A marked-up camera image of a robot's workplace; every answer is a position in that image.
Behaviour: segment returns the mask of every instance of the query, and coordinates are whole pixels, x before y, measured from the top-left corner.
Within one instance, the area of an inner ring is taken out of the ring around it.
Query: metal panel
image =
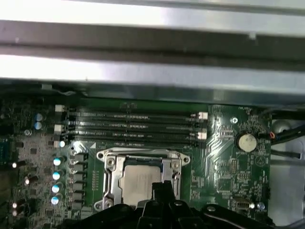
[[[90,96],[283,104],[304,102],[305,94],[303,72],[13,55],[0,63],[2,79],[92,84]]]
[[[257,8],[276,9],[276,10],[304,10],[305,2],[302,0],[139,0],[139,1],[125,1],[125,0],[77,0],[85,2],[107,2],[114,3],[120,2],[121,4],[150,4],[159,5],[160,2],[164,4],[171,4],[173,6],[180,5],[181,3],[186,5],[196,4],[202,6],[215,6],[215,7],[247,7],[253,10]]]
[[[252,34],[251,36],[253,34],[305,35],[303,16],[293,14],[74,1],[22,1],[18,4],[12,1],[2,1],[0,9],[0,20],[229,31]]]

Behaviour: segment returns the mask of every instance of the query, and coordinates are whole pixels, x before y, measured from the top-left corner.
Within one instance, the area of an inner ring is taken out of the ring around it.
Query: cable
[[[305,219],[300,219],[286,226],[277,226],[275,229],[305,229]]]
[[[278,110],[289,110],[289,109],[293,109],[293,110],[305,109],[305,104],[291,104],[291,105],[276,106],[276,107],[265,109],[264,111],[262,111],[258,115],[258,120],[259,120],[260,124],[266,130],[266,132],[269,134],[271,139],[276,139],[277,135],[274,132],[272,132],[270,127],[268,127],[264,123],[264,119],[263,119],[264,115],[265,114],[272,114],[272,112],[278,111]]]
[[[297,139],[299,137],[302,137],[304,135],[305,135],[305,132],[300,132],[300,133],[295,134],[295,135],[290,135],[290,136],[283,137],[283,138],[280,138],[280,139],[274,139],[274,140],[271,141],[271,145],[274,146],[274,145],[277,145],[277,144],[280,144],[280,143],[289,142],[289,141],[292,141],[292,140]]]
[[[283,156],[283,157],[290,157],[290,158],[301,158],[301,154],[295,153],[295,152],[286,152],[286,151],[277,151],[277,150],[271,150],[272,155],[277,156]]]

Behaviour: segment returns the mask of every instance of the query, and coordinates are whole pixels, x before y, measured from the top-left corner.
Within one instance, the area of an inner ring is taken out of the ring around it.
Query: electrolytic capacitor
[[[26,200],[24,198],[22,198],[22,199],[19,199],[19,200],[13,202],[12,207],[17,208],[25,203],[26,203]]]
[[[58,203],[62,200],[62,194],[57,193],[55,196],[51,198],[51,204],[52,205],[58,205]]]
[[[16,209],[13,210],[12,214],[13,214],[13,216],[18,216],[20,213],[24,212],[24,210],[25,210],[25,206],[22,205],[22,206],[16,207]]]
[[[18,162],[14,162],[13,164],[11,164],[11,166],[13,168],[19,168],[19,167],[25,166],[26,164],[27,164],[26,161],[18,161]]]
[[[54,158],[53,164],[55,166],[59,166],[59,165],[61,165],[62,163],[66,162],[66,161],[67,161],[67,158],[65,156],[60,156],[60,157]]]
[[[52,177],[54,180],[59,180],[61,177],[65,175],[65,172],[63,170],[58,170],[53,173]]]
[[[36,123],[34,124],[34,128],[35,128],[35,130],[41,130],[41,129],[42,129],[42,124],[41,124],[41,122],[36,122]]]
[[[31,176],[31,177],[25,177],[24,178],[24,184],[25,185],[30,185],[32,183],[35,183],[38,180],[38,176]]]
[[[37,113],[37,114],[35,115],[35,120],[36,120],[37,122],[41,122],[43,119],[44,119],[44,117],[43,117],[42,114]]]
[[[57,182],[55,185],[52,186],[53,193],[59,193],[63,189],[63,184],[61,182]]]

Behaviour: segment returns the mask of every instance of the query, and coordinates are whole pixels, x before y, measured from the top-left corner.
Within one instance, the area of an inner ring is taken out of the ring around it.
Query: capacitor
[[[247,153],[252,152],[257,147],[257,140],[253,134],[241,133],[235,139],[235,145]]]
[[[38,176],[31,176],[31,177],[25,177],[24,178],[24,184],[25,185],[30,185],[38,181]]]
[[[59,193],[63,189],[63,184],[61,182],[57,182],[55,185],[52,186],[53,193]]]
[[[51,204],[52,205],[58,205],[58,203],[62,200],[62,194],[57,193],[55,196],[51,198]]]
[[[26,203],[26,200],[24,198],[22,198],[22,199],[19,199],[19,200],[13,202],[12,207],[15,209],[25,203]]]
[[[42,124],[41,124],[41,122],[36,122],[36,123],[34,124],[34,128],[35,128],[35,130],[41,130],[41,129],[42,129]]]
[[[29,129],[25,130],[23,133],[24,133],[24,135],[26,135],[26,136],[31,136],[31,135],[32,135],[32,131],[29,130]]]
[[[65,156],[60,156],[60,157],[54,158],[53,164],[55,166],[59,166],[59,165],[61,165],[62,163],[66,162],[66,161],[67,161],[67,158]]]
[[[41,122],[42,120],[43,120],[43,115],[42,114],[40,114],[40,113],[37,113],[36,115],[35,115],[35,120],[37,121],[37,122]]]
[[[14,162],[13,164],[11,164],[11,166],[13,168],[19,168],[19,167],[25,166],[26,164],[27,164],[26,161],[18,161],[18,162]]]
[[[16,208],[13,210],[12,215],[16,217],[16,216],[18,216],[20,213],[24,212],[24,210],[25,210],[25,206],[24,206],[24,205],[19,206],[19,207],[16,207]]]
[[[59,180],[64,175],[65,175],[65,172],[63,170],[58,170],[52,174],[52,177],[54,180]]]
[[[257,203],[257,208],[259,210],[264,210],[265,209],[265,204],[263,202],[259,202],[259,203]]]

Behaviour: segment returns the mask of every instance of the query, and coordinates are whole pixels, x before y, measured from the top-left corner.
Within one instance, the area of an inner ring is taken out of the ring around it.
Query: integrated circuit chip
[[[124,204],[137,206],[141,200],[152,198],[152,183],[161,181],[161,171],[155,166],[126,166],[119,186]]]
[[[30,154],[37,154],[37,149],[36,148],[31,148],[30,149]]]

